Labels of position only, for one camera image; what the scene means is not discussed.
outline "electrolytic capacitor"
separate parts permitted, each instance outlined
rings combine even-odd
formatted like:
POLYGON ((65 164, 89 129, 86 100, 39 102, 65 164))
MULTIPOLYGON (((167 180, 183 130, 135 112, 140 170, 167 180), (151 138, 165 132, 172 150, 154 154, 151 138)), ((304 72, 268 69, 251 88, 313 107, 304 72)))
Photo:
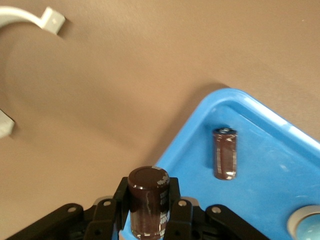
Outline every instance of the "electrolytic capacitor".
POLYGON ((237 173, 237 131, 224 127, 213 131, 214 176, 221 180, 232 180, 237 173))
POLYGON ((132 234, 141 240, 158 240, 169 220, 169 175, 156 166, 143 166, 128 177, 132 234))

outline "blue plastic tray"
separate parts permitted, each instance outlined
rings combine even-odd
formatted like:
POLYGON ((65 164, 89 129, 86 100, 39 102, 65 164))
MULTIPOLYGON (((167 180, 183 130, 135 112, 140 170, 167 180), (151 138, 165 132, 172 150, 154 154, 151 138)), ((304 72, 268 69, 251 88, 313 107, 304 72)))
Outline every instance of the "blue plastic tray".
MULTIPOLYGON (((287 220, 320 205, 320 144, 247 93, 226 88, 197 107, 157 166, 178 177, 182 196, 205 210, 222 204, 272 240, 291 240, 287 220), (237 177, 213 176, 212 130, 238 132, 237 177)), ((122 235, 134 240, 128 219, 122 235)))

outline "white plastic bracket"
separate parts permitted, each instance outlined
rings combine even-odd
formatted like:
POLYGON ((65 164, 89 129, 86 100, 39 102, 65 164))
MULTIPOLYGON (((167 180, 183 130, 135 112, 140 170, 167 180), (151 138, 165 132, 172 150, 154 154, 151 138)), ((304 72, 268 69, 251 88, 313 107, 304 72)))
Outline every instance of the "white plastic bracket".
MULTIPOLYGON (((28 11, 11 6, 0 6, 0 28, 17 22, 31 22, 39 28, 57 34, 65 22, 65 17, 47 7, 41 18, 28 11)), ((12 133, 15 122, 0 110, 0 139, 12 133)))
POLYGON ((15 122, 0 110, 0 139, 11 134, 15 122))
POLYGON ((16 22, 31 22, 37 25, 39 28, 46 30, 50 33, 57 34, 65 22, 65 17, 47 7, 39 18, 28 11, 12 6, 0 6, 0 28, 8 24, 16 22))

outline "brown table surface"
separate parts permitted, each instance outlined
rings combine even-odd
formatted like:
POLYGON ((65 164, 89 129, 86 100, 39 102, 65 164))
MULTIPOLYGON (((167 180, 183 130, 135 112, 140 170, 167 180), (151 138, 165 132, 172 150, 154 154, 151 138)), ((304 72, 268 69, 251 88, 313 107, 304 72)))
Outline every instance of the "brown table surface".
POLYGON ((320 140, 320 3, 0 0, 67 22, 0 29, 0 239, 156 163, 208 93, 246 91, 320 140))

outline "metal bolt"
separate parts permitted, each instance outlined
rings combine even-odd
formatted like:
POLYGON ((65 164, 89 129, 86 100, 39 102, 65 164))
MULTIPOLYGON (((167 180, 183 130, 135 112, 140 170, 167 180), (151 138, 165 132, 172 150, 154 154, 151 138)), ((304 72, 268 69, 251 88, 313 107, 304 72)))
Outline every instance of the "metal bolt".
POLYGON ((75 206, 72 206, 68 209, 68 213, 73 213, 77 208, 75 206))
POLYGON ((111 202, 110 202, 110 201, 105 201, 105 202, 103 203, 103 206, 109 206, 109 205, 111 205, 111 202))
POLYGON ((217 206, 213 206, 213 207, 211 208, 211 211, 212 211, 214 214, 219 214, 219 213, 221 213, 221 209, 220 209, 219 207, 217 207, 217 206))
POLYGON ((184 200, 180 200, 180 201, 178 202, 178 205, 179 205, 180 207, 185 207, 185 206, 187 206, 187 202, 184 201, 184 200))

